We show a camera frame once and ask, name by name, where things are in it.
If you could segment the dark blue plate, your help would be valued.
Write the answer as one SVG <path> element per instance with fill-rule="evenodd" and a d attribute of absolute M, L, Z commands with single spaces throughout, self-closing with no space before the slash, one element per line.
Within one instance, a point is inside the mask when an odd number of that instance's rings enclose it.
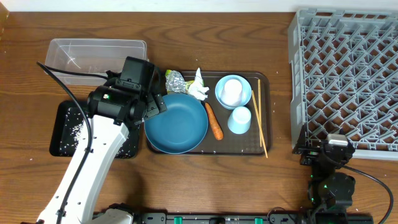
<path fill-rule="evenodd" d="M 208 130 L 208 115 L 194 97 L 176 93 L 163 97 L 167 110 L 144 123 L 147 140 L 159 151 L 183 154 L 196 148 Z"/>

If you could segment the light blue cup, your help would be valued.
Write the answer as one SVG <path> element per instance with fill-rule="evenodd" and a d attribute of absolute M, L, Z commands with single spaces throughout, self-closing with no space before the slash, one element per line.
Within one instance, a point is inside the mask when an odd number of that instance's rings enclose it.
<path fill-rule="evenodd" d="M 239 106 L 233 110 L 228 118 L 228 128 L 232 133 L 244 134 L 251 126 L 251 112 L 245 106 Z"/>

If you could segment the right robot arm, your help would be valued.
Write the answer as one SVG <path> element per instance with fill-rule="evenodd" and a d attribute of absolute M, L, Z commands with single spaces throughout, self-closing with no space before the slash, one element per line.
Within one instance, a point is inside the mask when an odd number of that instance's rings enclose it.
<path fill-rule="evenodd" d="M 328 134 L 311 146 L 307 142 L 307 127 L 302 126 L 292 152 L 301 155 L 301 165 L 312 169 L 308 197 L 318 211 L 344 212 L 352 206 L 355 179 L 338 171 L 355 152 L 344 134 Z"/>

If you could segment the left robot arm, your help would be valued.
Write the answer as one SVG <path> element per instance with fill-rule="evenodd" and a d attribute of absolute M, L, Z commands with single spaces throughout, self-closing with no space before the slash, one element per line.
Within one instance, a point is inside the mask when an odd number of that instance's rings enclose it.
<path fill-rule="evenodd" d="M 120 73 L 88 95 L 78 145 L 51 201 L 37 223 L 132 223 L 117 208 L 93 218 L 98 195 L 116 154 L 126 140 L 139 142 L 141 124 L 166 111 L 159 93 L 162 74 L 146 60 L 127 57 Z"/>

